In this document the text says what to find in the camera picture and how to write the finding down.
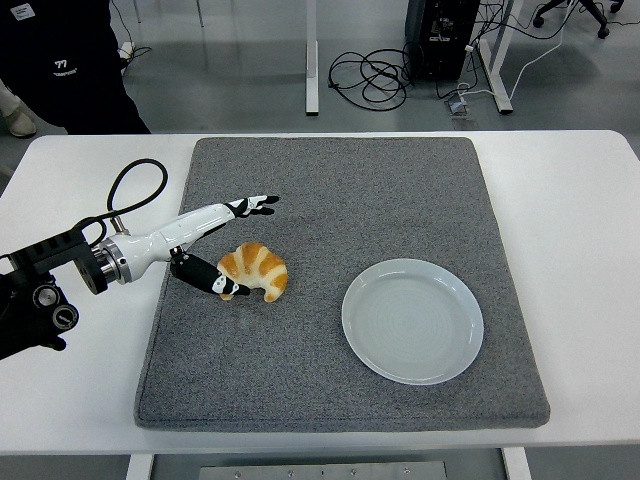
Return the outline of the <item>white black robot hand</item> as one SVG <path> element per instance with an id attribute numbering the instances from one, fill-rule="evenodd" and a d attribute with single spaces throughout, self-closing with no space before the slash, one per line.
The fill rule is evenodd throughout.
<path id="1" fill-rule="evenodd" d="M 285 291 L 288 271 L 284 261 L 266 246 L 246 242 L 226 254 L 214 266 L 188 249 L 202 237 L 236 218 L 271 215 L 269 207 L 277 196 L 254 196 L 223 204 L 212 204 L 179 215 L 146 235 L 117 233 L 94 248 L 103 261 L 109 282 L 132 283 L 140 279 L 154 262 L 167 262 L 179 280 L 205 292 L 230 300 L 251 290 L 264 291 L 264 300 L 273 302 Z"/>

